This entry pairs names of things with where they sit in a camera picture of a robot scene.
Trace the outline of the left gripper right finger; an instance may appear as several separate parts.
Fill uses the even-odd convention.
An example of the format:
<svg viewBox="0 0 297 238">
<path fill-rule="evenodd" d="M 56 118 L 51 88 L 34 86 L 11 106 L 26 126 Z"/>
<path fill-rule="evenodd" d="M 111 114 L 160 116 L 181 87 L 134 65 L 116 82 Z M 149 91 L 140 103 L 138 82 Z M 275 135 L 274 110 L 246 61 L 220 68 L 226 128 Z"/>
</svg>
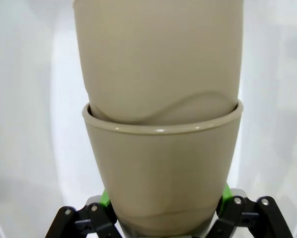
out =
<svg viewBox="0 0 297 238">
<path fill-rule="evenodd" d="M 270 196 L 252 201 L 243 190 L 226 185 L 216 213 L 214 238 L 233 238 L 238 227 L 247 228 L 253 238 L 293 238 L 275 199 Z"/>
</svg>

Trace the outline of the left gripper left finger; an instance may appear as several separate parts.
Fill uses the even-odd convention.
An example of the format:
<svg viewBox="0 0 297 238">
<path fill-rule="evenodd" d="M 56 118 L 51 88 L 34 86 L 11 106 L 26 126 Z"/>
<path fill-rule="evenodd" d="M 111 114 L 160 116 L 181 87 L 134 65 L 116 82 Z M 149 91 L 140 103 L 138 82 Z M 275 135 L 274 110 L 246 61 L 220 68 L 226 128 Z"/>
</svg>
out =
<svg viewBox="0 0 297 238">
<path fill-rule="evenodd" d="M 47 238 L 122 238 L 115 227 L 117 216 L 106 191 L 89 198 L 80 210 L 70 206 L 61 207 L 48 232 Z"/>
</svg>

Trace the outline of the tall beige cup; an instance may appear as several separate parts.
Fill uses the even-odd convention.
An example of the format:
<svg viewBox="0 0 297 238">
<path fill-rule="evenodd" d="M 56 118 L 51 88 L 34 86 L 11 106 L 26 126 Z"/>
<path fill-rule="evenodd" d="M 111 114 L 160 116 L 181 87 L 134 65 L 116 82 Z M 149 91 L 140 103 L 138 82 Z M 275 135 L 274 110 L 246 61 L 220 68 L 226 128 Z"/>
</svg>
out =
<svg viewBox="0 0 297 238">
<path fill-rule="evenodd" d="M 230 170 L 243 104 L 199 123 L 139 126 L 82 110 L 105 191 L 119 221 L 141 236 L 204 233 Z"/>
<path fill-rule="evenodd" d="M 239 90 L 244 0 L 74 0 L 92 114 L 124 124 L 202 122 Z"/>
</svg>

